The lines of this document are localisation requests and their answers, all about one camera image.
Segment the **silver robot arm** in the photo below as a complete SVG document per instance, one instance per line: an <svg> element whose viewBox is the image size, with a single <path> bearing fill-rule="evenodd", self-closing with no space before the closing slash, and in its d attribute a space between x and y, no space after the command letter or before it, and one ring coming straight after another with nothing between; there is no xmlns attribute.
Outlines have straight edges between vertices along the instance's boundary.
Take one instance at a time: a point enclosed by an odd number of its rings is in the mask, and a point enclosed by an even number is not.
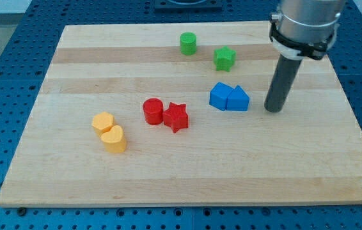
<svg viewBox="0 0 362 230"><path fill-rule="evenodd" d="M280 0L269 38L287 59L321 60L334 45L345 0Z"/></svg>

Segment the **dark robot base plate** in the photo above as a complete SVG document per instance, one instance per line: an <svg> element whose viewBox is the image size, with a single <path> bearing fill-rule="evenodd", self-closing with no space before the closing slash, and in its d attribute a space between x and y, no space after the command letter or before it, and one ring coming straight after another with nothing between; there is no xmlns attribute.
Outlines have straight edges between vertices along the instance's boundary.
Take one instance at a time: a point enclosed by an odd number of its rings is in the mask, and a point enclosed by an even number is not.
<svg viewBox="0 0 362 230"><path fill-rule="evenodd" d="M154 0L156 12L169 12L171 10L221 10L222 0Z"/></svg>

